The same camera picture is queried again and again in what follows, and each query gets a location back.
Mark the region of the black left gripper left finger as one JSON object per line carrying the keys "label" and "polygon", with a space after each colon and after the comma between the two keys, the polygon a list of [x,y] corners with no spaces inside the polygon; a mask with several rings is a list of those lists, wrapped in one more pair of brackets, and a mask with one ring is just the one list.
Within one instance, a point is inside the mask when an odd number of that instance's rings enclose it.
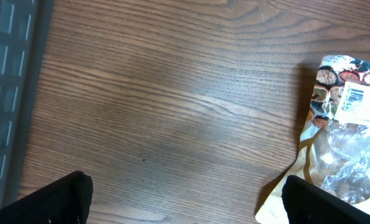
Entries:
{"label": "black left gripper left finger", "polygon": [[86,223],[92,195],[92,178],[75,171],[1,208],[0,224]]}

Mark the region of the brown white snack pouch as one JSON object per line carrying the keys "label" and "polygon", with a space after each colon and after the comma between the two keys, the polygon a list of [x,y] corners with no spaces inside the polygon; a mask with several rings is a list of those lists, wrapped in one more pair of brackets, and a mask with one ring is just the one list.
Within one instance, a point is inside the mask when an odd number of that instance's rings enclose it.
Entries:
{"label": "brown white snack pouch", "polygon": [[259,223],[290,224],[282,201],[290,175],[370,215],[370,62],[322,59],[297,158],[256,212]]}

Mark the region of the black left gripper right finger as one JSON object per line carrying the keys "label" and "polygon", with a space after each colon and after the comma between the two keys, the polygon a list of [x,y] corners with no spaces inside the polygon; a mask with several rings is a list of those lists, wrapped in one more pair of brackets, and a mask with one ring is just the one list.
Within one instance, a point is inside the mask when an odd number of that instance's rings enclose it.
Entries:
{"label": "black left gripper right finger", "polygon": [[370,215],[296,175],[288,176],[282,201],[290,224],[370,224]]}

